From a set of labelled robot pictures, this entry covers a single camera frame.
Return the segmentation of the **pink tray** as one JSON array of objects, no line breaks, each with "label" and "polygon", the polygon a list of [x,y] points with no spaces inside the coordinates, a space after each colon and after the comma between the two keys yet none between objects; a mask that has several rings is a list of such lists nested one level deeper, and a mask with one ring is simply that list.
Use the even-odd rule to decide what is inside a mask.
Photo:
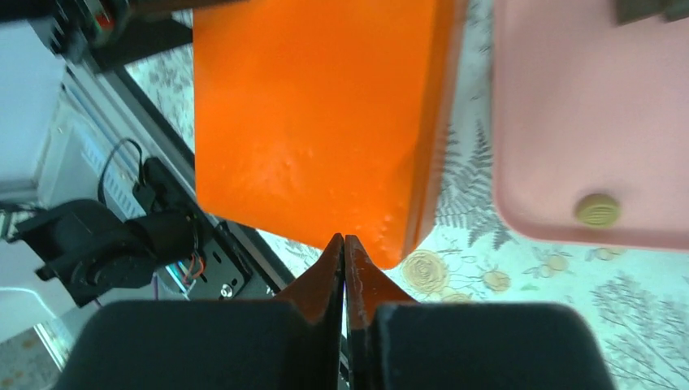
[{"label": "pink tray", "polygon": [[[497,1],[493,199],[541,241],[688,248],[688,22],[617,25],[611,1]],[[593,193],[618,221],[574,217]]]}]

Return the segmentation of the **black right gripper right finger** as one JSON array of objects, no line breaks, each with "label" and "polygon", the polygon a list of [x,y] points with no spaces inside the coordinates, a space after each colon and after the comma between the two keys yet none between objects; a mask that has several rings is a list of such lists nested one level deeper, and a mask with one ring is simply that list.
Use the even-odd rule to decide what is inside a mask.
[{"label": "black right gripper right finger", "polygon": [[592,331],[552,303],[427,303],[344,239],[353,389],[611,389]]}]

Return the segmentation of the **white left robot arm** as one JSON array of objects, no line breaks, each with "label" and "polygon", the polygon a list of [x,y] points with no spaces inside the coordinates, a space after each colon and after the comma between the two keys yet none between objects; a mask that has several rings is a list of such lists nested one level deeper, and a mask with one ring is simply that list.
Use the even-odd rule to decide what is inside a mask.
[{"label": "white left robot arm", "polygon": [[2,240],[1,337],[7,340],[83,307],[115,288],[141,288],[157,270],[187,261],[180,279],[197,299],[230,299],[251,273],[240,242],[218,218],[202,211],[191,189],[190,150],[176,142],[183,171],[161,159],[159,145],[135,140],[136,124],[171,125],[125,65],[192,40],[172,17],[190,1],[4,1],[4,23],[39,23],[46,47],[70,63],[71,78],[110,86],[123,101],[120,140],[97,166],[96,197],[37,208]]}]

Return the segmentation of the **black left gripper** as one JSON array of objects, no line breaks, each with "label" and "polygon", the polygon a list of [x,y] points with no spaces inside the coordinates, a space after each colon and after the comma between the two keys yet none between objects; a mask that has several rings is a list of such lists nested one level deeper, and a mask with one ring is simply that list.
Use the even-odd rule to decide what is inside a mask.
[{"label": "black left gripper", "polygon": [[2,1],[3,24],[28,21],[53,54],[81,59],[115,42],[136,18],[224,5],[224,0]]}]

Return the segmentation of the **orange box lid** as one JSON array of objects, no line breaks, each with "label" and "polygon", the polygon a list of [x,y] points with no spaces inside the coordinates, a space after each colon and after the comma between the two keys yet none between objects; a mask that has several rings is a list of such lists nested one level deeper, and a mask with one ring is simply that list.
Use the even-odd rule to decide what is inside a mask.
[{"label": "orange box lid", "polygon": [[195,11],[196,194],[209,214],[396,267],[430,233],[465,1]]}]

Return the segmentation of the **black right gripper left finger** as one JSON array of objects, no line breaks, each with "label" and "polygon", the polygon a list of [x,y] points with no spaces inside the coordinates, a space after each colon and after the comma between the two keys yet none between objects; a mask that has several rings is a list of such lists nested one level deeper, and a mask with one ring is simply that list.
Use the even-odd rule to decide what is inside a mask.
[{"label": "black right gripper left finger", "polygon": [[117,301],[86,323],[58,389],[335,389],[344,237],[269,299]]}]

